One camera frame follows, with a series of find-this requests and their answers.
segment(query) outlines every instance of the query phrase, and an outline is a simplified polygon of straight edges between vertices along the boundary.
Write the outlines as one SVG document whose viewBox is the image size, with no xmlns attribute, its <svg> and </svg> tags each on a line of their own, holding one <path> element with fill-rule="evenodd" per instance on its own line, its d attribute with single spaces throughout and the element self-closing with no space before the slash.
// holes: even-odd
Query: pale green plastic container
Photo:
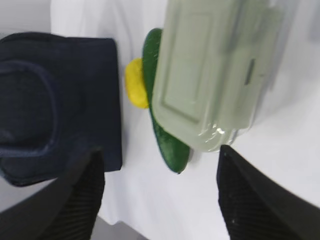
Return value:
<svg viewBox="0 0 320 240">
<path fill-rule="evenodd" d="M 281 19 L 268 0 L 170 0 L 153 89 L 158 123 L 202 152 L 249 128 Z"/>
</svg>

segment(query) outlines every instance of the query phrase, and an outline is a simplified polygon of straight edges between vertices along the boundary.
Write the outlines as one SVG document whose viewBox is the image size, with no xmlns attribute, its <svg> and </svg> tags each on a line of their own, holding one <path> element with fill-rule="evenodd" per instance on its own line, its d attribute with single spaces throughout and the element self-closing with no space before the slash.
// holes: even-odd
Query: navy blue fabric pouch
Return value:
<svg viewBox="0 0 320 240">
<path fill-rule="evenodd" d="M 0 172 L 15 186 L 57 178 L 92 147 L 122 167 L 112 39 L 17 33 L 0 40 Z"/>
</svg>

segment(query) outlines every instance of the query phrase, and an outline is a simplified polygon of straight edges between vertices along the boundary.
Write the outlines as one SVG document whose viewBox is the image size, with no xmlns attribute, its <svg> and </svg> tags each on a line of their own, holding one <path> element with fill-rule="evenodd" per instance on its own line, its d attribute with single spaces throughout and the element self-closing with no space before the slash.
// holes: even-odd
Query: plastic food container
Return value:
<svg viewBox="0 0 320 240">
<path fill-rule="evenodd" d="M 153 113 L 202 152 L 250 127 L 283 13 L 268 0 L 169 1 Z"/>
</svg>

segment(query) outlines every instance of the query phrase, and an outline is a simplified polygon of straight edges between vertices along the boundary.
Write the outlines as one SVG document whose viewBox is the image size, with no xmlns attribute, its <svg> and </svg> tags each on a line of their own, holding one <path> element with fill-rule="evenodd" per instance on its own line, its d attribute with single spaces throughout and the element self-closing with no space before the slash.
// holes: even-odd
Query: gray floor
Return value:
<svg viewBox="0 0 320 240">
<path fill-rule="evenodd" d="M 91 240 L 147 240 L 124 223 L 108 225 L 97 218 Z"/>
</svg>

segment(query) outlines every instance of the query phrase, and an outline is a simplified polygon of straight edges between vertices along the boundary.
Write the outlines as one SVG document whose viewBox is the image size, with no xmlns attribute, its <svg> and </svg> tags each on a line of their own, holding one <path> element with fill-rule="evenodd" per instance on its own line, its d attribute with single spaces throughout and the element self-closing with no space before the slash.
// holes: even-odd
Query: white table surface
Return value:
<svg viewBox="0 0 320 240">
<path fill-rule="evenodd" d="M 52 32 L 115 38 L 123 73 L 131 59 L 141 56 L 149 30 L 163 26 L 166 4 L 53 0 Z M 274 82 L 266 88 L 253 127 L 233 147 L 271 179 L 320 206 L 320 1 L 300 1 L 292 16 Z M 105 174 L 99 215 L 109 224 L 125 222 L 150 240 L 229 239 L 218 205 L 219 154 L 197 153 L 181 175 L 170 172 L 148 110 L 133 107 L 121 89 L 124 167 Z"/>
</svg>

